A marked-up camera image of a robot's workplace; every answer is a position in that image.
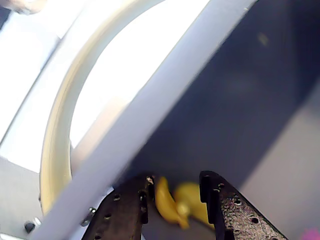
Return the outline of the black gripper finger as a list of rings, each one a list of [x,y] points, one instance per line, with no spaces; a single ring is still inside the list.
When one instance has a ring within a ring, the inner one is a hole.
[[[200,200],[217,240],[286,240],[263,214],[219,174],[199,174]]]
[[[83,240],[140,240],[149,221],[150,177],[135,176],[115,188],[97,208]]]

